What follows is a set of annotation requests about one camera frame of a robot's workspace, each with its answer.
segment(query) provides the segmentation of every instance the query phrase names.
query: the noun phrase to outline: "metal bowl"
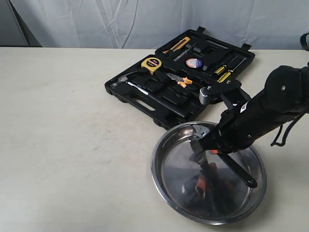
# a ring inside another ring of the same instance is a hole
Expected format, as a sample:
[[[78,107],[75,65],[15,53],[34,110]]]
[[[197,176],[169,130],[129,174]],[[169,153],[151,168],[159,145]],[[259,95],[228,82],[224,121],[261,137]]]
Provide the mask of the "metal bowl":
[[[196,126],[209,129],[209,122],[188,122],[167,131],[157,142],[151,159],[154,184],[166,203],[181,215],[205,224],[222,225],[244,219],[261,203],[267,186],[264,164],[253,147],[229,154],[256,179],[257,188],[247,187],[214,154],[206,157],[213,171],[228,191],[218,192],[204,176],[205,192],[197,196],[200,166],[189,160],[192,149],[190,139]]]

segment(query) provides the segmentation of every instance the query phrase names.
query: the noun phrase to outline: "white table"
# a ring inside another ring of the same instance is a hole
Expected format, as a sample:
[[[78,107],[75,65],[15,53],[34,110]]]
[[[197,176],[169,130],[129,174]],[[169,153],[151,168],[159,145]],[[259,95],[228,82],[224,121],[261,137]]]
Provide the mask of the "white table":
[[[270,147],[276,131],[254,143],[268,187],[245,220],[206,226],[161,199],[150,157],[165,130],[104,88],[152,52],[0,48],[0,231],[308,231],[309,116],[283,148]],[[305,51],[253,52],[239,77],[251,96],[276,67],[309,61]],[[218,122],[224,109],[209,107],[198,119]]]

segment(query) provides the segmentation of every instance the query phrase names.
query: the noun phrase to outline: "yellow tape measure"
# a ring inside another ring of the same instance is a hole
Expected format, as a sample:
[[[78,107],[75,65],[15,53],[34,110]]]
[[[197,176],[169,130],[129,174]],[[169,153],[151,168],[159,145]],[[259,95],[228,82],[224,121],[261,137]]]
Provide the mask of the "yellow tape measure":
[[[153,75],[154,72],[161,67],[161,65],[162,62],[155,57],[147,58],[141,63],[141,66],[147,68],[151,75]]]

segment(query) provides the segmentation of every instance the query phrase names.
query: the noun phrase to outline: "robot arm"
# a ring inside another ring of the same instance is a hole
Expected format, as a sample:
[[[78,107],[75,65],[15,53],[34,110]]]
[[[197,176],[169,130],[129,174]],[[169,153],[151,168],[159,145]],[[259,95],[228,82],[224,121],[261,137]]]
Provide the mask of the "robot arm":
[[[237,81],[218,85],[233,85],[233,82]],[[248,148],[256,139],[277,127],[280,127],[281,132],[282,125],[292,121],[284,133],[283,143],[272,143],[280,146],[285,144],[289,130],[309,111],[309,67],[278,67],[268,76],[264,89],[252,99],[248,99],[239,87],[229,88],[226,88],[224,93],[215,94],[211,93],[215,87],[201,89],[201,102],[211,102],[213,99],[218,102],[219,99],[224,101],[229,109],[222,113],[220,122],[207,135],[191,141],[191,147],[196,157],[203,151],[217,150],[222,160],[249,187],[254,188],[255,180],[228,154]]]

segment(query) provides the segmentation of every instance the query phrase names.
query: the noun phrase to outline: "white backdrop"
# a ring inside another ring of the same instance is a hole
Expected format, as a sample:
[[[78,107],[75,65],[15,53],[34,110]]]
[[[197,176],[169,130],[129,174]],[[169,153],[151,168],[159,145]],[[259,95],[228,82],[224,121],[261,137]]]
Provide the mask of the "white backdrop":
[[[255,49],[301,49],[308,0],[11,0],[46,47],[158,48],[187,29]]]

